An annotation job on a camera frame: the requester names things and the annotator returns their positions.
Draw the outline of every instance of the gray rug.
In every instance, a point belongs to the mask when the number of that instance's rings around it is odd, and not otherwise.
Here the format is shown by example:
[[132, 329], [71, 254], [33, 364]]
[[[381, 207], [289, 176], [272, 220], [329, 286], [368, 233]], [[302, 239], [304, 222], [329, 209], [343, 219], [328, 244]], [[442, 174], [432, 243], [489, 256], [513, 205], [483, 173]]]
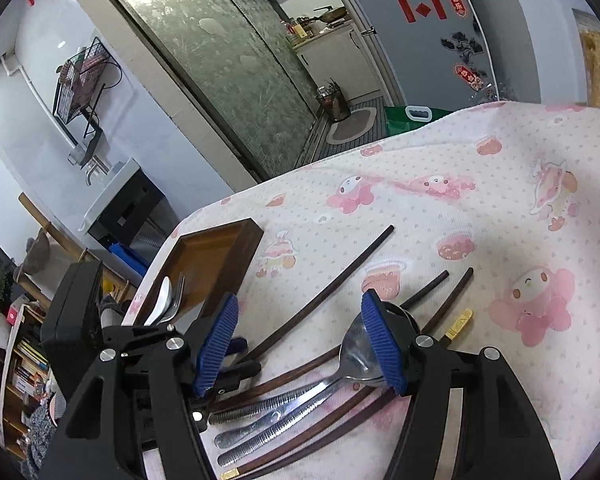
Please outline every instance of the gray rug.
[[337, 146], [363, 136], [373, 127], [377, 113], [376, 109], [371, 107], [353, 110], [344, 121], [331, 125], [327, 143]]

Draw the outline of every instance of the wire basket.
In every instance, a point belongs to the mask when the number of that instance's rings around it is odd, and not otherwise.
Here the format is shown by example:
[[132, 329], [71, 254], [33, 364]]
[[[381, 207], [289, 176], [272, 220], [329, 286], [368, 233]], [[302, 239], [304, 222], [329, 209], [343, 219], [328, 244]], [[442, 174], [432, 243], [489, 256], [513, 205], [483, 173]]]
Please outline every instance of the wire basket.
[[68, 124], [89, 105], [111, 54], [98, 38], [91, 46], [68, 59], [60, 70], [54, 113]]

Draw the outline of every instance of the brown wooden box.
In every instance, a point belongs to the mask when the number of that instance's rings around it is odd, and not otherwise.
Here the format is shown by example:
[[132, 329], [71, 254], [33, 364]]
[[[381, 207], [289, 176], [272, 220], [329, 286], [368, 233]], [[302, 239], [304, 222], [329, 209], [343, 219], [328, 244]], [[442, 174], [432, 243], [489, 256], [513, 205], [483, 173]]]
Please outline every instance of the brown wooden box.
[[134, 324], [149, 317], [165, 276], [175, 287], [182, 272], [185, 288], [177, 320], [202, 301], [200, 317], [210, 316], [225, 292], [238, 293], [264, 232], [252, 219], [183, 235], [167, 256]]

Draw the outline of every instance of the white sink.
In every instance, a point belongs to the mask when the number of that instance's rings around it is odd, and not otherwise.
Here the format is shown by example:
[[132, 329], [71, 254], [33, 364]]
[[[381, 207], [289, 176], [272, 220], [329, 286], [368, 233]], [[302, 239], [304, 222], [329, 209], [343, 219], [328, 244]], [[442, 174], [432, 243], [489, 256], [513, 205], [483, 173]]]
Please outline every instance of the white sink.
[[78, 231], [85, 233], [91, 229], [93, 223], [102, 214], [107, 205], [114, 199], [114, 197], [120, 192], [123, 186], [129, 182], [132, 176], [136, 174], [136, 171], [140, 169], [140, 165], [130, 158], [127, 163], [120, 168], [120, 170], [111, 178], [107, 186], [95, 202], [91, 205], [87, 214], [84, 215], [84, 220]]

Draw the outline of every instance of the pink cartoon tablecloth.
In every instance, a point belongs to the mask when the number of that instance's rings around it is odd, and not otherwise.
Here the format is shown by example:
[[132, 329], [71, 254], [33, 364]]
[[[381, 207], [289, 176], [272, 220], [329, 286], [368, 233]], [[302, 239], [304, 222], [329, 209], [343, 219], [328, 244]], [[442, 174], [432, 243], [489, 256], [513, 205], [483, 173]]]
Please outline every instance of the pink cartoon tablecloth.
[[[205, 207], [181, 222], [162, 247], [125, 322], [133, 322], [178, 236], [242, 218], [253, 218], [265, 231], [238, 294], [236, 333], [252, 347], [389, 224], [396, 227], [337, 294], [266, 355], [258, 382], [339, 343], [360, 311], [362, 290], [373, 287], [400, 302], [448, 269], [450, 279], [414, 311], [423, 323], [472, 266], [475, 277], [445, 322], [467, 307], [475, 312], [454, 347], [502, 350], [536, 407], [563, 478], [599, 442], [600, 110], [482, 105]], [[436, 335], [444, 331], [440, 327]], [[298, 384], [336, 366], [331, 362]], [[283, 438], [305, 429], [357, 387], [341, 390]], [[275, 478], [381, 479], [407, 406], [408, 400], [394, 400], [364, 426]], [[459, 412], [453, 403], [450, 428]], [[217, 431], [203, 434], [215, 465]], [[450, 431], [439, 478], [449, 477], [453, 460]], [[222, 472], [217, 465], [216, 472]]]

